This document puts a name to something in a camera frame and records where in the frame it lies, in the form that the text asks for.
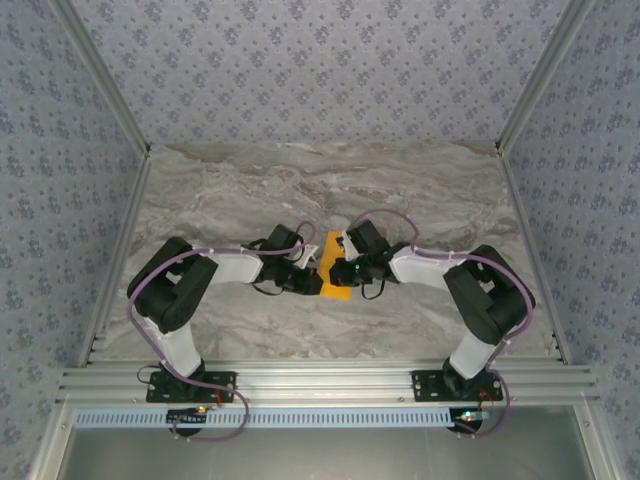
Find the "aluminium frame post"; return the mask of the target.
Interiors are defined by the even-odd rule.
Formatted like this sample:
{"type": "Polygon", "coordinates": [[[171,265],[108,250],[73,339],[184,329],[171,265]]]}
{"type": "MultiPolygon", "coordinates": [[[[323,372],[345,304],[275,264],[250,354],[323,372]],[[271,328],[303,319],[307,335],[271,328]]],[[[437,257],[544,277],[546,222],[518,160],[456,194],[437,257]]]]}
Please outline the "aluminium frame post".
{"type": "Polygon", "coordinates": [[[515,144],[595,3],[596,0],[567,0],[566,7],[496,138],[496,150],[500,156],[504,157],[515,144]]]}
{"type": "Polygon", "coordinates": [[[116,117],[125,136],[142,157],[148,155],[149,145],[122,95],[115,77],[102,58],[89,30],[84,25],[71,0],[47,0],[62,25],[106,104],[116,117]]]}

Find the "grey metal panel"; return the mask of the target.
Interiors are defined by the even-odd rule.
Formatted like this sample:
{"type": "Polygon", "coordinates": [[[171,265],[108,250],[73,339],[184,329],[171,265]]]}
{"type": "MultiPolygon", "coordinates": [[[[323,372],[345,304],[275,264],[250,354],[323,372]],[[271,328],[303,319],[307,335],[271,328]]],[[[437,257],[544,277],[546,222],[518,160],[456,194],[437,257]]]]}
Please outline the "grey metal panel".
{"type": "Polygon", "coordinates": [[[273,425],[199,444],[125,418],[123,409],[59,411],[28,480],[626,480],[583,405],[514,408],[483,438],[273,425]]]}

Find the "aluminium side rail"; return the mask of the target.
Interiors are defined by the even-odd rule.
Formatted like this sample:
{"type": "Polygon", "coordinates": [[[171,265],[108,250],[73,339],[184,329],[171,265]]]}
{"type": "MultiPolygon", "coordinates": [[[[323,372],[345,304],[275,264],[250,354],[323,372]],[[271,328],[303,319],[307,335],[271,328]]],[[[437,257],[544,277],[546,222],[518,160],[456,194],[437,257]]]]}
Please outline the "aluminium side rail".
{"type": "Polygon", "coordinates": [[[550,325],[553,330],[553,338],[555,339],[557,356],[564,365],[572,364],[573,358],[570,352],[569,344],[567,342],[564,329],[560,322],[549,283],[546,279],[544,268],[540,260],[539,251],[535,245],[533,232],[527,218],[523,201],[519,194],[515,177],[513,175],[506,155],[499,151],[498,158],[501,171],[506,182],[507,190],[511,198],[513,209],[515,211],[517,222],[523,236],[523,242],[527,251],[529,262],[531,264],[535,283],[538,287],[539,300],[540,303],[544,306],[545,312],[547,313],[550,325]]]}
{"type": "Polygon", "coordinates": [[[96,305],[80,350],[77,360],[77,366],[80,368],[85,368],[88,365],[96,336],[103,331],[107,324],[115,299],[117,298],[119,282],[124,272],[135,225],[139,216],[149,170],[149,153],[146,152],[136,171],[132,190],[110,256],[106,276],[99,290],[96,305]]]}

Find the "black base plate right arm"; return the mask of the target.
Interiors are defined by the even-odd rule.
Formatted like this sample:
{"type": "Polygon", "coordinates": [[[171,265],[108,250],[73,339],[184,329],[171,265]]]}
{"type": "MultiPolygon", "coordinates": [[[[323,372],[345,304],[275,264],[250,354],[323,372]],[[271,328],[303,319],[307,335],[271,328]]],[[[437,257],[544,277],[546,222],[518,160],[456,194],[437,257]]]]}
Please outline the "black base plate right arm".
{"type": "Polygon", "coordinates": [[[479,402],[504,399],[502,383],[495,374],[481,371],[464,379],[455,371],[416,370],[411,373],[416,402],[479,402]]]}

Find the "aluminium cross beam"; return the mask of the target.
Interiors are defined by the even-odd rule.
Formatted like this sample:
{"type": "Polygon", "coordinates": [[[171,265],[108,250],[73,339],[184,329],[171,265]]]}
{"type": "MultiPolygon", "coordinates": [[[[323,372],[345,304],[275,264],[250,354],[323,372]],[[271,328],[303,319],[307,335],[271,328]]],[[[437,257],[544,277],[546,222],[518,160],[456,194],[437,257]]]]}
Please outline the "aluminium cross beam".
{"type": "MultiPolygon", "coordinates": [[[[415,402],[415,370],[429,363],[380,362],[236,362],[222,368],[237,373],[236,388],[255,407],[408,406],[415,402]]],[[[54,397],[57,404],[127,407],[145,403],[139,367],[106,362],[67,369],[54,397]]],[[[496,368],[515,406],[597,403],[601,395],[590,369],[560,362],[504,363],[496,368]]]]}

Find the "small black controller board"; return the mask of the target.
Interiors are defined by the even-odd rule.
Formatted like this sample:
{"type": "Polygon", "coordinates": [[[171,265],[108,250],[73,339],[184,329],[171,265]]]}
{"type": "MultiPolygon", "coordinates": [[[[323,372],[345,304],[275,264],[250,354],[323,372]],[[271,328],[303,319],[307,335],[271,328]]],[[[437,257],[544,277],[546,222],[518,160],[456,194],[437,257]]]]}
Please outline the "small black controller board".
{"type": "Polygon", "coordinates": [[[481,409],[452,408],[450,414],[454,427],[465,433],[478,432],[490,418],[490,413],[481,409]]]}
{"type": "Polygon", "coordinates": [[[207,421],[207,410],[196,407],[169,409],[165,415],[167,425],[204,425],[207,421]]]}

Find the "black base plate left arm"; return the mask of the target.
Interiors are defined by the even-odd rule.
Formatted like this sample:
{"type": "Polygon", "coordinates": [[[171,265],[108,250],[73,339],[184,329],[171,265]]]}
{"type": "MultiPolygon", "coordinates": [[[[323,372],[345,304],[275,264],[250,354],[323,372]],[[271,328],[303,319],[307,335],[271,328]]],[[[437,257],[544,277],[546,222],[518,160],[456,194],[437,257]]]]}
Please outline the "black base plate left arm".
{"type": "MultiPolygon", "coordinates": [[[[232,371],[196,371],[190,379],[208,384],[236,387],[237,374],[232,371]]],[[[165,370],[151,374],[146,393],[147,403],[231,403],[234,394],[195,386],[179,380],[165,370]]]]}

